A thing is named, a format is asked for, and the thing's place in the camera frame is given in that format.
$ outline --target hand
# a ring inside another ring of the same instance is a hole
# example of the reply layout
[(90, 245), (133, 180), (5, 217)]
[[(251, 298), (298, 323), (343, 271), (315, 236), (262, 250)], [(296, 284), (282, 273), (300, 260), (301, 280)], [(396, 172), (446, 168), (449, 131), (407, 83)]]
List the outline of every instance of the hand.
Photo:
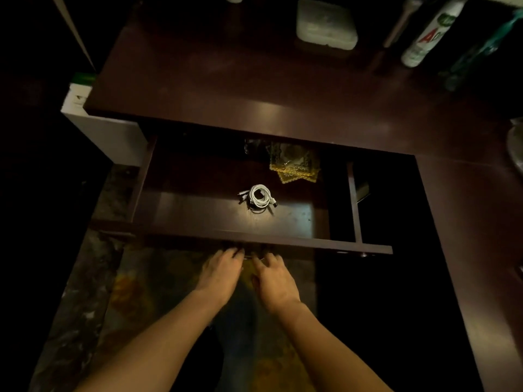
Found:
[(231, 298), (242, 271), (244, 250), (218, 250), (203, 264), (195, 290), (206, 292), (223, 307)]
[(265, 260), (268, 266), (258, 257), (253, 257), (254, 268), (258, 272), (258, 276), (253, 275), (253, 286), (265, 308), (279, 316), (288, 304), (301, 303), (300, 293), (281, 256), (267, 253)]

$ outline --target cord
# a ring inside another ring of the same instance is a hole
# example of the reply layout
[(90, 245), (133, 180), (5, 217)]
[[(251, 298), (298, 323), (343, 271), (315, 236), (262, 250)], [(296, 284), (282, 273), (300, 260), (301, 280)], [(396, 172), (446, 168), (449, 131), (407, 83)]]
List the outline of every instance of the cord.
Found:
[[(261, 194), (263, 195), (261, 199), (258, 199), (254, 195), (256, 191), (261, 192)], [(254, 205), (259, 209), (265, 209), (267, 206), (269, 206), (269, 204), (272, 204), (274, 207), (278, 206), (276, 200), (270, 196), (269, 189), (265, 187), (263, 184), (253, 185), (250, 190), (241, 191), (238, 195), (242, 197), (241, 202), (249, 198), (249, 202), (251, 203), (251, 205)]]

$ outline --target person's left hand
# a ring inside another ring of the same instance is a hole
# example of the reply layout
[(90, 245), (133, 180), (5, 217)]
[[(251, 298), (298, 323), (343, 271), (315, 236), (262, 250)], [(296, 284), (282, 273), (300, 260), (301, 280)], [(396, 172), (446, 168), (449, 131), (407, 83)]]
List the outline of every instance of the person's left hand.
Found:
[(225, 252), (218, 250), (203, 265), (195, 290), (207, 292), (223, 307), (236, 288), (244, 257), (243, 249), (231, 248)]

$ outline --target forearm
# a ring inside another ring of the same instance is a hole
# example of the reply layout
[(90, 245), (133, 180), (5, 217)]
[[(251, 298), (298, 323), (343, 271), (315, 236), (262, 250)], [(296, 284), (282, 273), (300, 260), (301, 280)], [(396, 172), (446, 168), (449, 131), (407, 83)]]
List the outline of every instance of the forearm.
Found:
[(77, 392), (169, 391), (191, 347), (220, 308), (211, 295), (192, 291)]
[(277, 316), (318, 391), (391, 392), (303, 303), (290, 303)]

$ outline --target white box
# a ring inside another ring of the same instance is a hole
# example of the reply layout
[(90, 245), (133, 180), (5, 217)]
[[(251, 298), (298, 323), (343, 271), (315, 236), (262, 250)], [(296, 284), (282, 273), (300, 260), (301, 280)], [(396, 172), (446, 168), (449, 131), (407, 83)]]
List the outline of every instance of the white box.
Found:
[(296, 35), (299, 39), (351, 50), (358, 33), (347, 8), (316, 0), (298, 0)]
[(62, 113), (115, 164), (141, 166), (147, 140), (135, 122), (94, 117), (84, 110), (91, 86), (69, 85)]

